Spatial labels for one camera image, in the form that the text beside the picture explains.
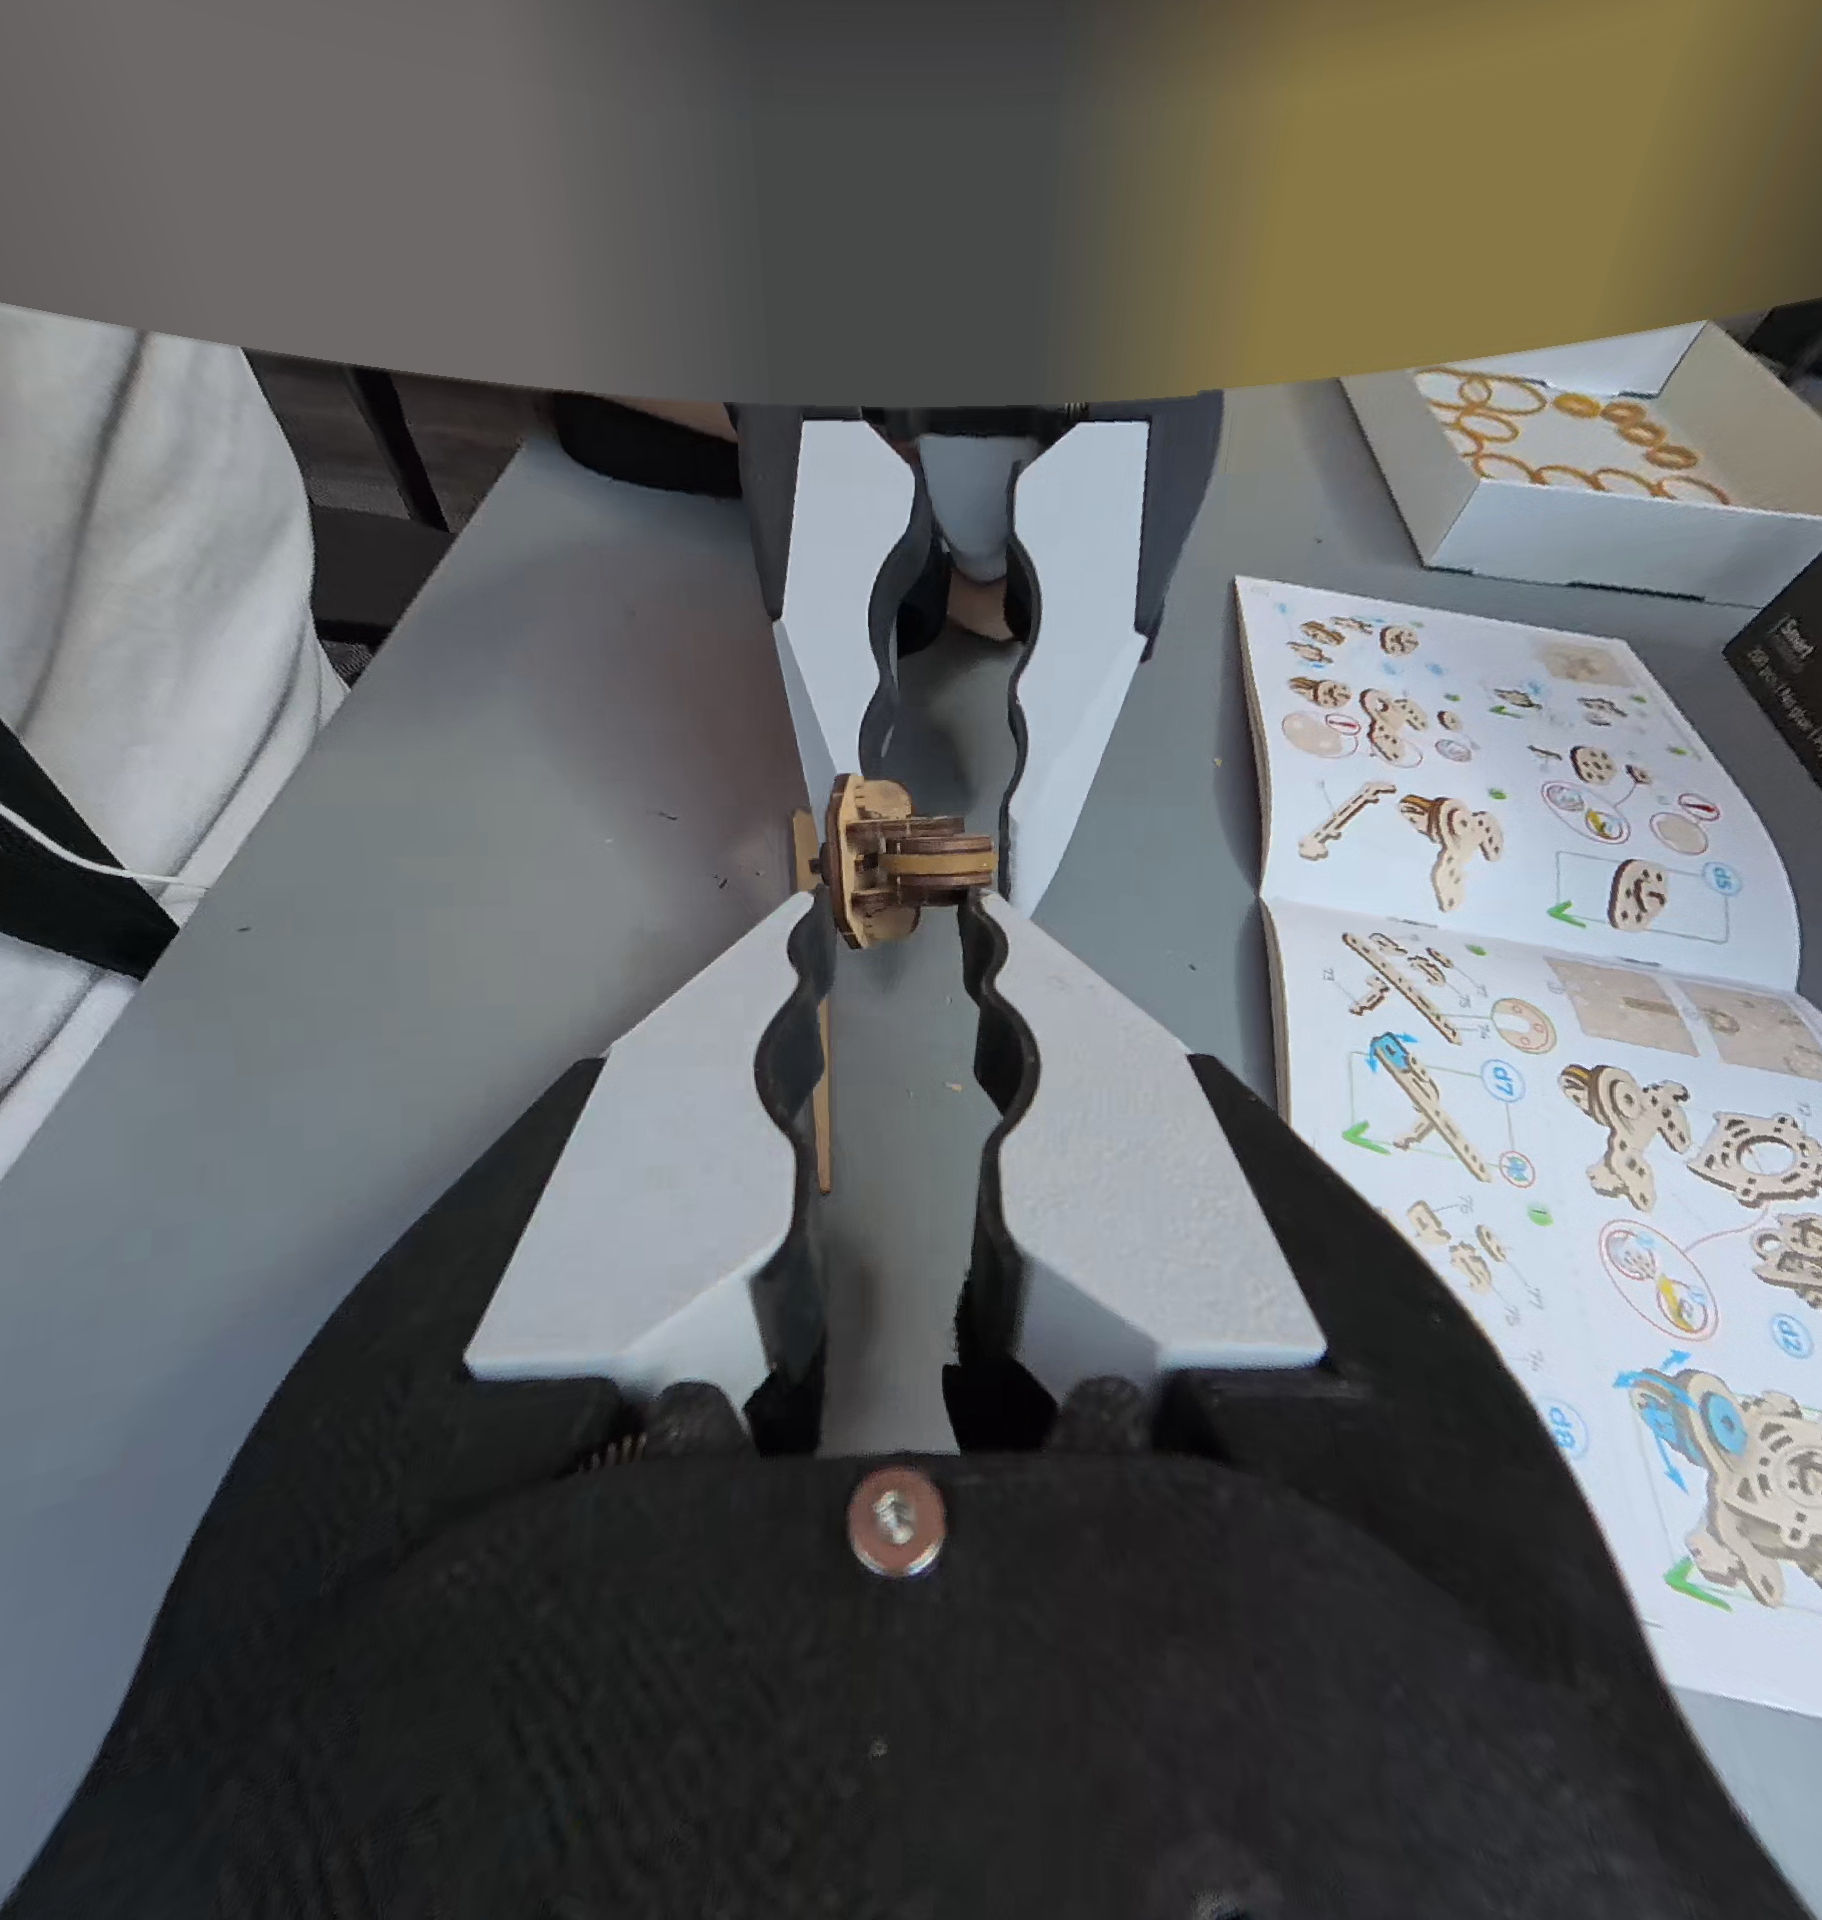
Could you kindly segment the black mesh chair pad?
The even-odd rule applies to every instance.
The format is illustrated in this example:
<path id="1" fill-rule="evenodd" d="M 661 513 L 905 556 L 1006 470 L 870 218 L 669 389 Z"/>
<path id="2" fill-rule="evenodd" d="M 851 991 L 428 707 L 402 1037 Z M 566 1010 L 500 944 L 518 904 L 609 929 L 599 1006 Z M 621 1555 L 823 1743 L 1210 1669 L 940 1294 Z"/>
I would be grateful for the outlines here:
<path id="1" fill-rule="evenodd" d="M 549 419 L 564 454 L 614 483 L 705 500 L 741 493 L 735 428 L 720 400 L 558 393 Z"/>

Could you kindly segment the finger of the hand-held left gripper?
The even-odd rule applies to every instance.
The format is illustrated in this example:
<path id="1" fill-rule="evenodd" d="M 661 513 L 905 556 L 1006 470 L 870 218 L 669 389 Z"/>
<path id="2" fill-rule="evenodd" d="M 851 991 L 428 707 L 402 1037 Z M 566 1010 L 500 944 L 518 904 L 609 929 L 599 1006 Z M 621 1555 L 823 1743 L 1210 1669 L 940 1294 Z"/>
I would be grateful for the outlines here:
<path id="1" fill-rule="evenodd" d="M 773 634 L 806 783 L 866 767 L 917 504 L 916 470 L 874 427 L 805 423 Z"/>
<path id="2" fill-rule="evenodd" d="M 1009 901 L 1044 898 L 1139 671 L 1146 445 L 1143 421 L 1090 421 L 1017 479 L 1033 632 L 1014 684 L 1025 740 L 1003 816 Z"/>

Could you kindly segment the grey desk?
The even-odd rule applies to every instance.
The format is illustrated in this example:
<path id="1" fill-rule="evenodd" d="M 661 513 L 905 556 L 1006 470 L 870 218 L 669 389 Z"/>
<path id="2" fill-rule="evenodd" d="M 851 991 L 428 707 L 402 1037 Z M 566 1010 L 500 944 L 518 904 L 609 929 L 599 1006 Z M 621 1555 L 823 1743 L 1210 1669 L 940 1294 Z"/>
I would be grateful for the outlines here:
<path id="1" fill-rule="evenodd" d="M 783 904 L 735 505 L 518 454 L 0 1188 L 0 1915 L 1822 1915 L 1440 1282 L 1190 1053 L 1331 1354 L 1137 1453 L 644 1453 L 475 1330 Z"/>

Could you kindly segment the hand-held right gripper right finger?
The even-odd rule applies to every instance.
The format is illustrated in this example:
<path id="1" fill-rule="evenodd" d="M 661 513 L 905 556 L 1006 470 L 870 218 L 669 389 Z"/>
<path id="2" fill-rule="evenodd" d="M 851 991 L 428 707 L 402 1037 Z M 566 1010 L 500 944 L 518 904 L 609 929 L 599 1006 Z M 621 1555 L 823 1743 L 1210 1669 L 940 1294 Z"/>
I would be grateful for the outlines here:
<path id="1" fill-rule="evenodd" d="M 957 910 L 995 1103 L 957 1358 L 1085 1381 L 1307 1368 L 1328 1339 L 1187 1049 L 1002 898 Z"/>

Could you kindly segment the open instruction booklet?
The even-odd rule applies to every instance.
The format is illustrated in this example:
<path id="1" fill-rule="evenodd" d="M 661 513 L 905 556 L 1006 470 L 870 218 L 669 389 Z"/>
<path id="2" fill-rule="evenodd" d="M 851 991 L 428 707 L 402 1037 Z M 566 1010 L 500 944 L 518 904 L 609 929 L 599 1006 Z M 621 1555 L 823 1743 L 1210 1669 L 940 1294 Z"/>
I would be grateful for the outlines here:
<path id="1" fill-rule="evenodd" d="M 1822 1014 L 1621 641 L 1235 581 L 1283 1109 L 1537 1408 L 1676 1686 L 1822 1717 Z"/>

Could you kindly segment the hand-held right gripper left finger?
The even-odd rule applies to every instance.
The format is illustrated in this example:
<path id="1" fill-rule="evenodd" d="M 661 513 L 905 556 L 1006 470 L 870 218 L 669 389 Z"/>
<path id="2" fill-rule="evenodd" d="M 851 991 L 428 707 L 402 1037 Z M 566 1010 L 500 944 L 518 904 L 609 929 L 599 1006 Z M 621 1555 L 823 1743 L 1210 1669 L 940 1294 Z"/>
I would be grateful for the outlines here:
<path id="1" fill-rule="evenodd" d="M 749 1408 L 806 1383 L 826 1284 L 806 1140 L 835 971 L 826 898 L 788 898 L 639 1020 L 466 1351 L 479 1381 L 694 1381 Z"/>

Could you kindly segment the pointed wooden stick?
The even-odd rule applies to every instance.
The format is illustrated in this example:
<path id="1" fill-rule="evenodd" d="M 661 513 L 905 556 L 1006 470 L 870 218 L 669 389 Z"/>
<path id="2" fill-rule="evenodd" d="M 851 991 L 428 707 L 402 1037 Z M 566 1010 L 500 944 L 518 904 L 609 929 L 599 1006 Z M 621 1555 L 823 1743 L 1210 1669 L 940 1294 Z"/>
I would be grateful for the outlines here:
<path id="1" fill-rule="evenodd" d="M 794 886 L 799 893 L 815 893 L 821 888 L 818 877 L 821 836 L 818 824 L 806 808 L 791 811 L 791 864 Z M 818 1049 L 821 1073 L 810 1096 L 810 1131 L 815 1149 L 815 1173 L 818 1193 L 832 1189 L 832 1114 L 829 1114 L 829 1007 L 821 998 L 818 1011 Z"/>

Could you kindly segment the person's white shirt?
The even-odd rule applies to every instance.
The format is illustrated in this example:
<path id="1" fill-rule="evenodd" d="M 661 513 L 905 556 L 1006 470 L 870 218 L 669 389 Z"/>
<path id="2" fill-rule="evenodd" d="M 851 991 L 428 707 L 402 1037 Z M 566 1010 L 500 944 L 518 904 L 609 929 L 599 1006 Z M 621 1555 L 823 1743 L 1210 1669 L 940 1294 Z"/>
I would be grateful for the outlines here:
<path id="1" fill-rule="evenodd" d="M 242 353 L 0 302 L 0 1181 L 343 698 Z"/>

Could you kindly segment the small wooden model assembly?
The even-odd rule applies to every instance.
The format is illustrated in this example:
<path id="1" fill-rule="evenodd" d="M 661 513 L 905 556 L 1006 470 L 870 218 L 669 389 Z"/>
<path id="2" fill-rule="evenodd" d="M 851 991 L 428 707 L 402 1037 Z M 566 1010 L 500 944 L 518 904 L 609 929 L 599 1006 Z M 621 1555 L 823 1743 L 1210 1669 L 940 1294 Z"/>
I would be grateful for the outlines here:
<path id="1" fill-rule="evenodd" d="M 928 906 L 957 906 L 996 879 L 996 845 L 952 815 L 919 815 L 896 781 L 841 774 L 817 872 L 854 950 L 905 941 Z"/>

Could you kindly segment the white cardboard tray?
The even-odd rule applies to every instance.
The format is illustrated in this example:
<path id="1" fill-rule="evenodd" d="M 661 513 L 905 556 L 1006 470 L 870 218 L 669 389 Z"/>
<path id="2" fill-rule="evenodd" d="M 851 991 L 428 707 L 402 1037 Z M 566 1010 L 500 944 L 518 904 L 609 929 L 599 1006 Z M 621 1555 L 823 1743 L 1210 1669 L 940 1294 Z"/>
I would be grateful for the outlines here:
<path id="1" fill-rule="evenodd" d="M 1718 323 L 1340 386 L 1433 571 L 1757 609 L 1822 553 L 1822 419 Z"/>

